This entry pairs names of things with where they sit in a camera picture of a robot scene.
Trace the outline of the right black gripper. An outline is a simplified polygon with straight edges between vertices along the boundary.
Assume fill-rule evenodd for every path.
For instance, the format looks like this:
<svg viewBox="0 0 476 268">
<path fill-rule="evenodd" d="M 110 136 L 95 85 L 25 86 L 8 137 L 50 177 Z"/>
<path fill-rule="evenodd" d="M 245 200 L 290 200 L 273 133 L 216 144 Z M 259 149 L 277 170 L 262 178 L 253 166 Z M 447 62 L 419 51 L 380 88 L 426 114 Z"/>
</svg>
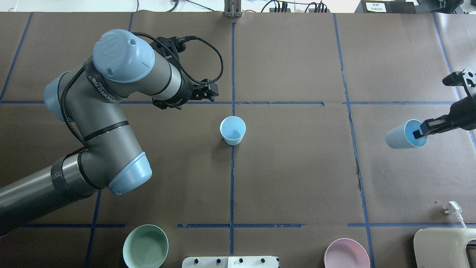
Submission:
<svg viewBox="0 0 476 268">
<path fill-rule="evenodd" d="M 428 132 L 447 132 L 453 129 L 474 130 L 476 125 L 476 77 L 475 71 L 465 68 L 456 71 L 442 79 L 445 86 L 462 86 L 467 97 L 454 102 L 450 112 L 436 119 L 424 121 L 418 129 L 413 131 L 415 139 L 427 136 Z"/>
</svg>

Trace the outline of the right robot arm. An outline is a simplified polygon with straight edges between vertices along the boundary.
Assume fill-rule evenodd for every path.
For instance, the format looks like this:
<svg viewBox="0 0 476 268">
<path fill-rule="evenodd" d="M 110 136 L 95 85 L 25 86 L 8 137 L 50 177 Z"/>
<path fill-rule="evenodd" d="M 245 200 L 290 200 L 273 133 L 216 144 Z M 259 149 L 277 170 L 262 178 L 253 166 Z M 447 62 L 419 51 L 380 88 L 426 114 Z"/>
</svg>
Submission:
<svg viewBox="0 0 476 268">
<path fill-rule="evenodd" d="M 445 86 L 462 86 L 467 97 L 454 102 L 448 114 L 421 123 L 417 130 L 413 131 L 412 135 L 415 139 L 459 128 L 470 131 L 476 127 L 475 71 L 465 68 L 462 71 L 452 72 L 442 79 L 442 83 Z"/>
</svg>

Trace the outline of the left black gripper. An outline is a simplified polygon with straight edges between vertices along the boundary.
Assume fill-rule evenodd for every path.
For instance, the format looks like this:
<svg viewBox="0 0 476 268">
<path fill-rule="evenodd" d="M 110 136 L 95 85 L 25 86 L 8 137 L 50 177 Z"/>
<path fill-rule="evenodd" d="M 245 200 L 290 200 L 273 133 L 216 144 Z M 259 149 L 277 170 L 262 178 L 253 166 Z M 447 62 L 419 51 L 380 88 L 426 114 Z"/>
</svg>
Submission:
<svg viewBox="0 0 476 268">
<path fill-rule="evenodd" d="M 204 84 L 195 84 L 193 85 L 193 91 L 189 100 L 191 101 L 200 101 L 208 99 L 211 102 L 215 101 L 215 98 L 219 96 L 219 88 L 216 83 L 213 83 L 209 79 L 204 79 L 201 81 Z"/>
</svg>

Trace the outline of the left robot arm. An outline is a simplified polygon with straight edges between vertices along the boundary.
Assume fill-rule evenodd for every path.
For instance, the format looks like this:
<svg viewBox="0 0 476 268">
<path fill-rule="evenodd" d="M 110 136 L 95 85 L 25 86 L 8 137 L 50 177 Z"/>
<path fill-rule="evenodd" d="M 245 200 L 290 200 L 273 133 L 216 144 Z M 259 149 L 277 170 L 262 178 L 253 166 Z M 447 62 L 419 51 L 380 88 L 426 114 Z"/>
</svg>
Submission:
<svg viewBox="0 0 476 268">
<path fill-rule="evenodd" d="M 151 178 L 146 154 L 119 103 L 136 92 L 162 110 L 214 101 L 216 79 L 198 81 L 180 62 L 186 42 L 195 40 L 218 51 L 197 36 L 155 38 L 112 29 L 102 34 L 82 66 L 45 87 L 46 107 L 82 147 L 1 188 L 1 236 L 104 188 L 122 195 Z"/>
</svg>

